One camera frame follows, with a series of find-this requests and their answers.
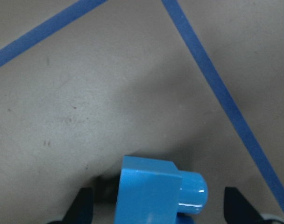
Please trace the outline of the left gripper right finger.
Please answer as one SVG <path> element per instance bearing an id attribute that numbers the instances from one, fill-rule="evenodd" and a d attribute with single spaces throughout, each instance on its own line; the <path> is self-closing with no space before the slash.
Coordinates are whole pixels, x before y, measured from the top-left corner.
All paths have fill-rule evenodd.
<path id="1" fill-rule="evenodd" d="M 260 214 L 235 187 L 225 187 L 223 215 L 227 224 L 284 224 L 280 217 Z"/>

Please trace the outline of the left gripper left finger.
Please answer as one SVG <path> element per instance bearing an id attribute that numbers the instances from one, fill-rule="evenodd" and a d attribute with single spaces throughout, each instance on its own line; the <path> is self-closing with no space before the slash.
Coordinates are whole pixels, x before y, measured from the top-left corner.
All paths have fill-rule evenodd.
<path id="1" fill-rule="evenodd" d="M 81 188 L 61 220 L 49 224 L 91 224 L 93 219 L 93 189 Z"/>

